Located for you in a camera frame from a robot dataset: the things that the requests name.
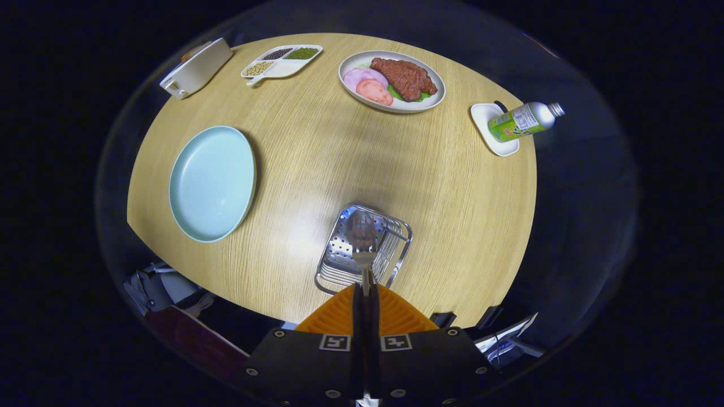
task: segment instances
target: tomato slice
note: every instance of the tomato slice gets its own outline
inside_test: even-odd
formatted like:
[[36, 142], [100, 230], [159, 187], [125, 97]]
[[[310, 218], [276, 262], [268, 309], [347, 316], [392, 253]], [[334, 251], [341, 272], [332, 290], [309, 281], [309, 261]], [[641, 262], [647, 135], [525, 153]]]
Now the tomato slice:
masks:
[[394, 101], [392, 94], [387, 91], [381, 82], [375, 79], [361, 80], [360, 83], [357, 84], [357, 93], [385, 106], [391, 105]]

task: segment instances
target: bottle cap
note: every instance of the bottle cap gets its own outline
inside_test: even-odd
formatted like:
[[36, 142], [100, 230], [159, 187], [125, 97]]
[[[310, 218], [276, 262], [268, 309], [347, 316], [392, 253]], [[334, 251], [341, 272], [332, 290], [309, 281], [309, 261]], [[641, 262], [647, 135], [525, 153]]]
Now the bottle cap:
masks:
[[560, 107], [560, 104], [558, 104], [558, 103], [549, 104], [548, 109], [550, 110], [551, 113], [553, 113], [554, 117], [561, 117], [565, 114], [565, 112], [563, 111], [563, 108]]

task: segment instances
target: plastic bottle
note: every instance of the plastic bottle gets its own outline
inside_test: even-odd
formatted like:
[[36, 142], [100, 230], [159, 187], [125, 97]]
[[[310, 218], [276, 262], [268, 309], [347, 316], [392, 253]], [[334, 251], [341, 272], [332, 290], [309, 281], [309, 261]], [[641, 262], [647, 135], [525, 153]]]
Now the plastic bottle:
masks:
[[515, 140], [522, 135], [531, 135], [548, 130], [556, 117], [565, 114], [558, 103], [543, 104], [529, 102], [503, 113], [488, 122], [488, 129], [498, 141]]

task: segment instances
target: cable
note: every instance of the cable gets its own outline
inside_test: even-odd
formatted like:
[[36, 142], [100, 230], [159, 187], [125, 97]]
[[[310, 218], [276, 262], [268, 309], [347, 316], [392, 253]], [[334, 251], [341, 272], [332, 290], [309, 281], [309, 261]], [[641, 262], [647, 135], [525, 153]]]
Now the cable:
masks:
[[497, 333], [493, 332], [493, 335], [495, 335], [495, 344], [498, 346], [497, 353], [495, 354], [495, 357], [498, 361], [498, 371], [501, 371], [502, 366], [500, 365], [500, 341], [497, 338]]

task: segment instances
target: fork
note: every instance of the fork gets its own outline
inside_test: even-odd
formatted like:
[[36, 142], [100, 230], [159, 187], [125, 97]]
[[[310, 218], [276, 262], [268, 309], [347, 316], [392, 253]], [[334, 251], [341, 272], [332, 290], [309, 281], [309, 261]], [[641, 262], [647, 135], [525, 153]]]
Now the fork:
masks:
[[370, 285], [374, 284], [372, 262], [377, 256], [374, 221], [367, 212], [357, 209], [347, 219], [346, 229], [352, 246], [352, 260], [362, 268], [362, 293], [368, 296]]

